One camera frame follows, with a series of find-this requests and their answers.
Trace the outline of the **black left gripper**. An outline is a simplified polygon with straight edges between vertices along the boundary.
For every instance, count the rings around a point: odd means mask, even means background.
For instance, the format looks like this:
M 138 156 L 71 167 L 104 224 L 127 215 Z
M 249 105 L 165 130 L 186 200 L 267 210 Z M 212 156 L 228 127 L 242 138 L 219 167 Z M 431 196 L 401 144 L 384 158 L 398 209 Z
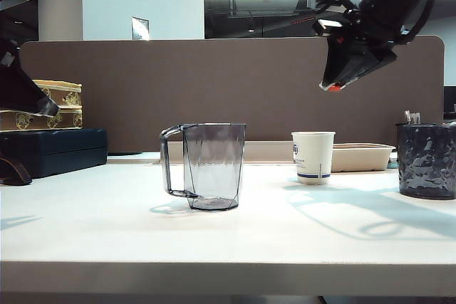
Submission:
M 1 39 L 1 109 L 53 117 L 59 107 L 20 68 L 14 41 Z

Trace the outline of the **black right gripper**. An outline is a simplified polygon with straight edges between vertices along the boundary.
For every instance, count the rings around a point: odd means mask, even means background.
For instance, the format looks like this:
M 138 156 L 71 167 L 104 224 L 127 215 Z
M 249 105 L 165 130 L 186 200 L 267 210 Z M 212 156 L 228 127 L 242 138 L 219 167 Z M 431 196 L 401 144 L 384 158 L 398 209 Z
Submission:
M 328 44 L 320 88 L 343 88 L 398 58 L 391 50 L 409 43 L 435 0 L 314 0 L 313 30 Z

